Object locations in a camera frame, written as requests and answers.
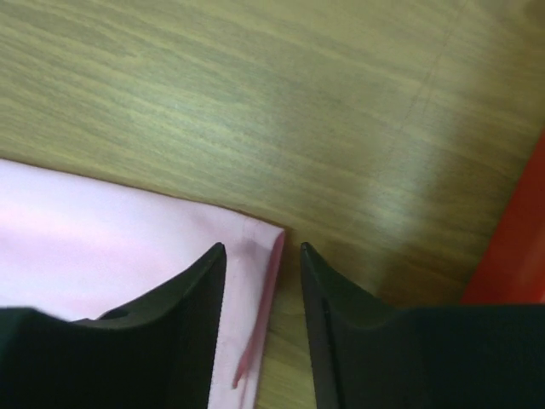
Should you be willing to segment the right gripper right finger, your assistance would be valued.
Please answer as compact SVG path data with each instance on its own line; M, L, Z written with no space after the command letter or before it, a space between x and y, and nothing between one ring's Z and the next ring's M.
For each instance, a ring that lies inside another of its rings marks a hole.
M398 408L394 310L301 246L301 285L319 408Z

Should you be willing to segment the light pink t-shirt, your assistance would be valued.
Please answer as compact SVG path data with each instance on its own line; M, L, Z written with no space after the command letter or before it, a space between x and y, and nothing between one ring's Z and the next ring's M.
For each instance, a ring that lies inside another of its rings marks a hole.
M284 230L237 212L3 160L1 304L95 319L183 272L213 244L227 274L212 408L255 404Z

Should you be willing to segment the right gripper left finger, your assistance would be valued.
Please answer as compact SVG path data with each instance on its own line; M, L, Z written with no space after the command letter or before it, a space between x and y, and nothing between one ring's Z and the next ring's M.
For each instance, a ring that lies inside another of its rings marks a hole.
M92 348L74 408L205 408L209 401L226 249L96 320L79 320Z

